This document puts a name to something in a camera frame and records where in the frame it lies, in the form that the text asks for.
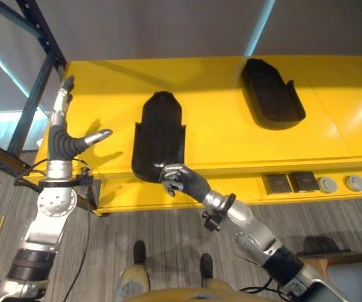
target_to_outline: person's leg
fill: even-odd
[[[145,269],[146,249],[143,241],[135,242],[133,257],[134,265],[125,268],[121,273],[114,293],[114,302],[122,302],[125,298],[150,290],[149,275]]]
[[[227,282],[219,279],[213,279],[213,261],[209,254],[203,254],[200,258],[200,276],[202,278],[203,288],[234,291]]]

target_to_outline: robotic hand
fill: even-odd
[[[65,117],[73,88],[71,76],[58,91],[48,133],[47,178],[40,182],[43,191],[37,199],[37,216],[19,246],[8,275],[0,281],[0,302],[38,301],[44,297],[65,222],[77,204],[72,189],[72,159],[112,133],[101,130],[82,138],[68,134]]]
[[[181,191],[205,206],[205,227],[226,230],[253,262],[262,266],[278,283],[280,290],[299,301],[347,302],[310,265],[304,264],[260,222],[252,210],[234,194],[221,195],[198,173],[182,164],[166,165],[160,174],[165,190],[175,196]]]

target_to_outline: black glove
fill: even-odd
[[[178,190],[200,203],[211,191],[206,179],[182,164],[166,165],[160,174],[160,181],[171,196],[174,196],[174,191]]]

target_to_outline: wire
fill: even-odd
[[[279,295],[279,297],[281,297],[281,299],[283,299],[284,301],[292,301],[292,300],[290,300],[290,299],[287,299],[287,298],[284,298],[283,296],[282,296],[282,292],[280,291],[280,286],[277,284],[277,294]]]
[[[264,291],[265,289],[268,288],[268,286],[270,285],[270,283],[272,283],[273,281],[273,278],[270,277],[267,282],[265,283],[264,286],[250,286],[248,288],[241,288],[239,291],[244,291],[245,293],[248,293],[248,294],[258,294],[260,293],[261,291]]]
[[[22,180],[23,176],[29,174],[30,172],[37,172],[37,173],[43,174],[44,176],[47,176],[44,172],[42,172],[40,170],[35,170],[35,167],[37,167],[38,165],[46,162],[47,160],[48,159],[42,159],[42,160],[38,161],[37,163],[35,163],[31,167],[29,167],[29,169],[27,169],[23,173],[19,174],[18,176],[16,176],[15,180],[13,182],[13,185],[14,186],[22,186],[23,183],[21,183],[21,180]],[[86,161],[84,161],[83,159],[73,159],[73,160],[76,160],[77,162],[81,162],[81,163],[85,164],[88,168],[90,168],[89,164]]]
[[[291,302],[292,300],[283,297],[284,294],[280,291],[279,285],[277,286],[277,289],[268,288],[268,286],[270,285],[270,283],[272,283],[272,281],[273,281],[273,278],[270,277],[263,286],[250,286],[247,288],[241,288],[239,291],[242,291],[247,294],[259,294],[262,291],[271,291],[273,293],[277,293],[279,295],[279,297],[281,299],[283,299],[284,301]]]
[[[247,258],[244,258],[244,257],[242,257],[242,256],[240,256],[240,255],[238,255],[238,254],[235,254],[235,256],[237,256],[237,257],[239,257],[239,258],[241,258],[241,259],[243,259],[243,260],[245,260],[245,261],[247,261],[247,262],[249,262],[249,263],[252,263],[252,264],[258,266],[258,264],[256,264],[256,263],[253,262],[252,260],[249,260],[249,259],[247,259]]]
[[[37,163],[35,163],[34,165],[32,165],[31,167],[29,167],[29,169],[27,169],[26,171],[22,172],[21,174],[19,174],[18,176],[15,177],[15,180],[13,182],[14,186],[21,186],[22,184],[20,183],[20,180],[23,178],[23,176],[29,174],[31,171],[34,170],[35,167],[37,167],[38,165],[46,162],[48,159],[42,159],[40,161],[38,161]],[[37,172],[43,174],[45,176],[45,173],[39,170],[36,170]]]
[[[73,159],[73,160],[76,160],[77,162],[81,162],[81,163],[85,164],[87,167],[89,167],[89,164],[86,161],[84,161],[83,159]]]
[[[85,259],[86,259],[86,254],[87,254],[87,251],[89,249],[89,243],[90,243],[90,237],[91,237],[91,215],[92,215],[92,211],[91,211],[91,208],[89,206],[89,203],[86,202],[87,204],[87,211],[89,212],[89,214],[87,215],[87,236],[86,236],[86,243],[85,243],[85,249],[84,249],[84,252],[83,252],[83,256],[82,256],[82,260],[80,262],[80,266],[78,268],[78,271],[76,273],[76,276],[74,278],[74,280],[72,281],[72,284],[70,285],[68,291],[67,291],[67,294],[65,295],[65,298],[63,299],[63,302],[66,302],[66,300],[68,299],[69,297],[69,294],[70,292],[72,291],[72,288],[74,288],[75,286],[75,283],[76,281],[78,280],[79,278],[79,275],[80,275],[80,272],[82,271],[82,268],[83,268],[83,264],[85,262]]]

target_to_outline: gray carpet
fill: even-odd
[[[31,162],[33,157],[26,154],[24,159]],[[0,172],[0,215],[6,216],[0,235],[0,278],[36,212],[36,193],[12,183]],[[304,244],[306,237],[316,235],[333,239],[339,249],[362,252],[362,199],[255,206],[253,211],[294,252],[323,251],[316,240]],[[242,254],[227,233],[208,232],[201,214],[202,210],[163,210],[93,216],[89,253],[69,301],[111,301],[120,272],[132,262],[137,239],[146,243],[152,289],[199,286],[199,258],[204,252],[214,259],[215,277],[233,288],[263,285],[267,275],[237,256]],[[69,218],[45,301],[63,300],[75,276],[85,242],[86,215],[77,208]],[[264,295],[281,301],[271,293]]]

